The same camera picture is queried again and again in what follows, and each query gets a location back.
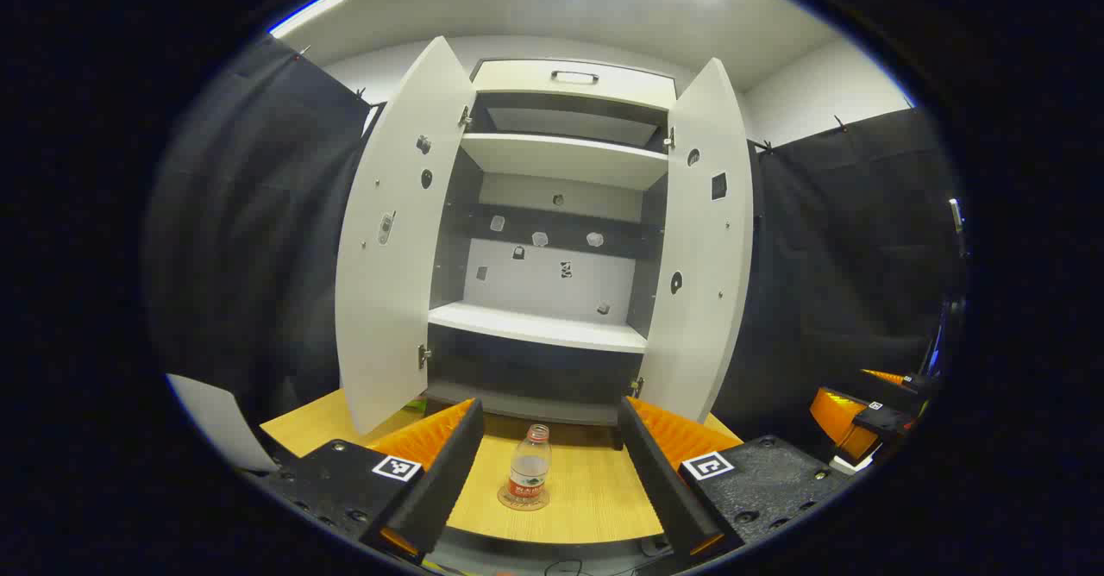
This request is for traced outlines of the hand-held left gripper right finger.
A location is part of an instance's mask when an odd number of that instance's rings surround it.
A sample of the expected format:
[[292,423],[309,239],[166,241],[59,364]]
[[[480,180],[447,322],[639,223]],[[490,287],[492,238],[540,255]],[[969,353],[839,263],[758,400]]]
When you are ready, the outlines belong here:
[[796,527],[854,482],[775,435],[737,440],[635,397],[624,447],[679,559],[713,559]]

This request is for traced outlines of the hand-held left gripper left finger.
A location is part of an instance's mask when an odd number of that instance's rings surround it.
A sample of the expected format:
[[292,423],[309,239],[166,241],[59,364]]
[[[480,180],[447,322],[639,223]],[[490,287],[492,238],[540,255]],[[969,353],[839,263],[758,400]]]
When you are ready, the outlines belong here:
[[256,483],[336,536],[424,559],[444,533],[482,437],[481,399],[461,399],[371,447],[323,442]]

